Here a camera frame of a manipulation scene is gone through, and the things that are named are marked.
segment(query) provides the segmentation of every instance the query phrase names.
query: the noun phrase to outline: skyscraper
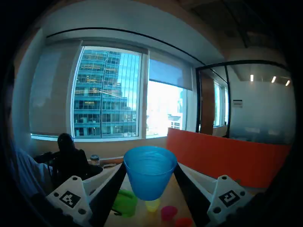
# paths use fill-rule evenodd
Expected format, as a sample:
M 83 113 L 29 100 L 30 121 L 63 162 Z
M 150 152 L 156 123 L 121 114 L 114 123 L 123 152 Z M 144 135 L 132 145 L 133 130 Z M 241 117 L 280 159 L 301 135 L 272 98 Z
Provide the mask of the skyscraper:
M 85 47 L 74 92 L 77 138 L 138 136 L 140 55 Z

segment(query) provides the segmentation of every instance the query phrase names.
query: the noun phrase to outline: table surface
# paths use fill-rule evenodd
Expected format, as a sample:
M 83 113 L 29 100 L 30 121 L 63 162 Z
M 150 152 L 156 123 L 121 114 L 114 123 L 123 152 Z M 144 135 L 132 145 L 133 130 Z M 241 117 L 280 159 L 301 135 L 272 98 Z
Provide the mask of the table surface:
M 131 185 L 126 174 L 121 189 L 126 189 L 132 191 Z M 191 213 L 188 209 L 182 191 L 177 183 L 177 180 L 172 174 L 170 181 L 164 190 L 162 196 L 160 197 L 160 206 L 156 212 L 148 212 L 145 201 L 138 199 L 138 204 L 136 206 L 136 213 L 133 217 L 125 218 L 121 216 L 116 216 L 114 214 L 109 214 L 107 221 L 105 222 L 105 227 L 112 226 L 131 226 L 131 227 L 173 227 L 174 222 L 162 222 L 161 221 L 161 209 L 165 206 L 175 206 L 178 209 L 178 213 L 174 217 L 173 221 L 178 218 L 190 218 L 192 219 Z

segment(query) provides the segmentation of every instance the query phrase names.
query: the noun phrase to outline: orange partition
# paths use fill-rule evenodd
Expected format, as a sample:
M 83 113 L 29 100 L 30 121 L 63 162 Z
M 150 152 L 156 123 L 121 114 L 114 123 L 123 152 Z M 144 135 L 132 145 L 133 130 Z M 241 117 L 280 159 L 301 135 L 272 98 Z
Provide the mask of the orange partition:
M 169 128 L 167 149 L 205 175 L 228 175 L 242 186 L 267 188 L 291 146 L 240 141 Z

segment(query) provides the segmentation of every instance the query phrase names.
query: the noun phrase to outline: roller shade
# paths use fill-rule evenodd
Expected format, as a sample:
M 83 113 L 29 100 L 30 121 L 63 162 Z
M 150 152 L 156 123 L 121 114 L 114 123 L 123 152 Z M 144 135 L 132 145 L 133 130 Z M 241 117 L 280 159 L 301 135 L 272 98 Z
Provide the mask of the roller shade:
M 192 68 L 184 60 L 150 51 L 149 80 L 192 90 Z
M 81 41 L 46 46 L 37 64 L 30 94 L 30 131 L 70 133 L 70 96 Z

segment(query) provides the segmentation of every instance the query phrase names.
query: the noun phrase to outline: person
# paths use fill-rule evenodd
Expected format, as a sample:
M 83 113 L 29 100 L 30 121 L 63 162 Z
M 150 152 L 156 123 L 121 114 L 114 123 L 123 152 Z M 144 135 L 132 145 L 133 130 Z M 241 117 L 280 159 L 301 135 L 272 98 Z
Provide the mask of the person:
M 55 158 L 55 166 L 58 168 L 58 174 L 61 182 L 64 182 L 71 176 L 78 176 L 82 180 L 90 178 L 102 172 L 102 168 L 90 165 L 87 161 L 85 152 L 75 148 L 71 135 L 62 133 L 58 140 L 59 153 Z

